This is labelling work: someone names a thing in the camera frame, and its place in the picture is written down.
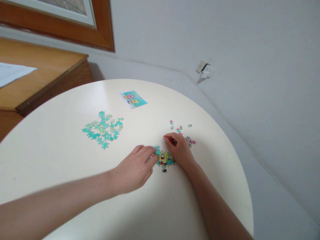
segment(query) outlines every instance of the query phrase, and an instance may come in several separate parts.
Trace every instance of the wooden desk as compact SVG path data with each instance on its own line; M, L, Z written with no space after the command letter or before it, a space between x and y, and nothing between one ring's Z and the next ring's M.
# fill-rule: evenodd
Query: wooden desk
M37 70L0 88L0 141L49 99L93 82L88 55L0 38L0 62Z

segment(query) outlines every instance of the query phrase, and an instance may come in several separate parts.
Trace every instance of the round table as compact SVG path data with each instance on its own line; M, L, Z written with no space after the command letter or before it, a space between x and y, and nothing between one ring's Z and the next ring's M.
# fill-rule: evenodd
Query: round table
M135 90L148 104L130 109L118 95ZM81 129L99 112L123 117L105 150ZM210 181L253 235L253 212L239 158L218 124L184 95L131 79L89 83L51 99L21 121L0 144L0 204L117 166L139 144L160 145L174 126L196 144L191 150ZM101 202L46 239L206 239L194 189L179 165L155 165L146 184Z

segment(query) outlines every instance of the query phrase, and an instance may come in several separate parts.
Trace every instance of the white paper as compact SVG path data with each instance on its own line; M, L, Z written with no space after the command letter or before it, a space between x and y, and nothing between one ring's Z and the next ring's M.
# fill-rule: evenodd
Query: white paper
M37 68L0 63L0 87L13 82L14 80L21 78L33 72L34 70L37 70Z

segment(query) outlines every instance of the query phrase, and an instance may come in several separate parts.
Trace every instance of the wall socket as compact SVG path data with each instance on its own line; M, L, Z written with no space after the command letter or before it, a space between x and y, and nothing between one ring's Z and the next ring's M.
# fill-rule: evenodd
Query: wall socket
M204 69L206 65L208 65L208 63L202 60L196 69L197 73L201 73L201 71Z

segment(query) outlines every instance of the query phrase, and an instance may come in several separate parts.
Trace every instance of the puzzle picture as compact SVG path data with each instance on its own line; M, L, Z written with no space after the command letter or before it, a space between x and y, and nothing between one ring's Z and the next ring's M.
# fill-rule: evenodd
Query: puzzle picture
M159 156L159 160L157 161L157 165L162 167L162 172L166 172L167 165L175 165L174 159L171 157L169 152L165 152L163 150L160 150L159 145L151 146L153 149L156 149L157 151L154 153L154 155Z
M140 97L136 91L123 92L119 93L119 95L131 109L147 104L147 102Z
M117 120L112 118L111 114L105 115L103 111L99 112L100 122L93 121L88 123L83 132L87 134L89 138L97 141L101 148L106 149L109 147L107 141L117 140L118 135L123 129L122 121L124 118L118 118Z

